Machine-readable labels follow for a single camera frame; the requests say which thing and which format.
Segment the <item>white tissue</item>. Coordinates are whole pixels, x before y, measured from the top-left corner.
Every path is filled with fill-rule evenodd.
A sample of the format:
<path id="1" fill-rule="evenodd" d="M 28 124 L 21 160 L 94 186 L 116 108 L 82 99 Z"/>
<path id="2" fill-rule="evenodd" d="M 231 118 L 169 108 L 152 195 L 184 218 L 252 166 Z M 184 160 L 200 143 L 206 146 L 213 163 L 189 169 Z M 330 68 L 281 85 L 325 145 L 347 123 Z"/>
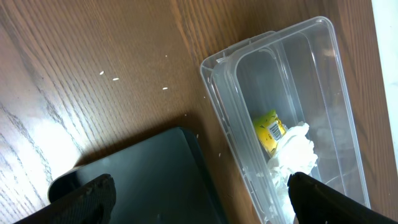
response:
<path id="1" fill-rule="evenodd" d="M 288 129 L 278 142 L 276 153 L 267 163 L 287 223 L 293 223 L 295 218 L 288 193 L 289 177 L 296 172 L 311 173 L 318 159 L 313 150 L 313 141 L 306 137 L 308 130 L 309 125 L 304 122 Z"/>

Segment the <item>yellow snack wrapper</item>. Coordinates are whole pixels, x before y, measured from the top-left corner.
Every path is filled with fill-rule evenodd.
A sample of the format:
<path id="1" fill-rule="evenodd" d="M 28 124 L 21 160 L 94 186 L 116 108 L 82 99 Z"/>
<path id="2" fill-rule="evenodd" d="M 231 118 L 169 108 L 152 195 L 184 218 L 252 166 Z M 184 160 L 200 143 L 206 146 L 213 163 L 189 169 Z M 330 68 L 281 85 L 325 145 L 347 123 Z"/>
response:
<path id="1" fill-rule="evenodd" d="M 256 136 L 262 147 L 272 157 L 278 145 L 287 131 L 287 127 L 282 124 L 275 110 L 270 110 L 267 114 L 252 121 Z"/>

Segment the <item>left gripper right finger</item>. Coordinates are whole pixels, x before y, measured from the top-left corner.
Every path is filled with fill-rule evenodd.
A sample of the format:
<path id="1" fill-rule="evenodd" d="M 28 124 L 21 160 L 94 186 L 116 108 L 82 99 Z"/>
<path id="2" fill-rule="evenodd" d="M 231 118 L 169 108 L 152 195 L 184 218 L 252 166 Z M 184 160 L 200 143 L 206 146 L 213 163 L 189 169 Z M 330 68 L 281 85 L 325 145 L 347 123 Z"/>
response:
<path id="1" fill-rule="evenodd" d="M 397 224 L 303 172 L 292 174 L 287 186 L 300 224 Z"/>

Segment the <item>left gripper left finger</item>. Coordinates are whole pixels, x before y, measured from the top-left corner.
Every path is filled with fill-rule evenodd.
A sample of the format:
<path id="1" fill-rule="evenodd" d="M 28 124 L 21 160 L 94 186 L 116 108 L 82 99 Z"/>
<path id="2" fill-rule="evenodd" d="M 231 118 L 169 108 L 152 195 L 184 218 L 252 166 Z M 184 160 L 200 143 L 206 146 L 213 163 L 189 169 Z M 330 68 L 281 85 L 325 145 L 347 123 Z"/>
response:
<path id="1" fill-rule="evenodd" d="M 115 204 L 114 179 L 102 174 L 16 224 L 109 224 Z"/>

